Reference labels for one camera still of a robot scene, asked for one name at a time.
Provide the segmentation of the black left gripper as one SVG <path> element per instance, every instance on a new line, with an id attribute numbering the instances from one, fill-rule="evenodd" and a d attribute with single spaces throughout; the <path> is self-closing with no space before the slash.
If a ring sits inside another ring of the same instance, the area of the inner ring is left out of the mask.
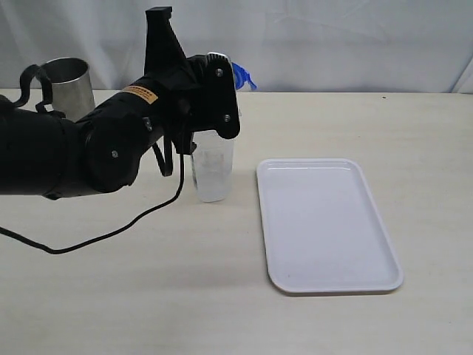
<path id="1" fill-rule="evenodd" d="M 205 90 L 200 83 L 204 57 L 187 57 L 171 27 L 171 7 L 153 7 L 146 14 L 144 74 L 157 100 L 143 118 L 149 141 L 171 138 L 179 153 L 191 154 L 195 132 L 207 127 Z"/>

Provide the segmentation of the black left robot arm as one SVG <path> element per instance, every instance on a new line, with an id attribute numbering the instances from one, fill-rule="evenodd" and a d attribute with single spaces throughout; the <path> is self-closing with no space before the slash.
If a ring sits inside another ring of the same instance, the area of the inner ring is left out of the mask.
<path id="1" fill-rule="evenodd" d="M 171 27 L 172 9 L 146 11 L 143 75 L 78 120 L 52 103 L 52 79 L 32 64 L 20 96 L 1 98 L 1 193 L 50 200 L 113 193 L 134 183 L 153 150 L 163 175 L 174 152 L 188 155 L 203 116 L 203 58 L 188 57 Z"/>

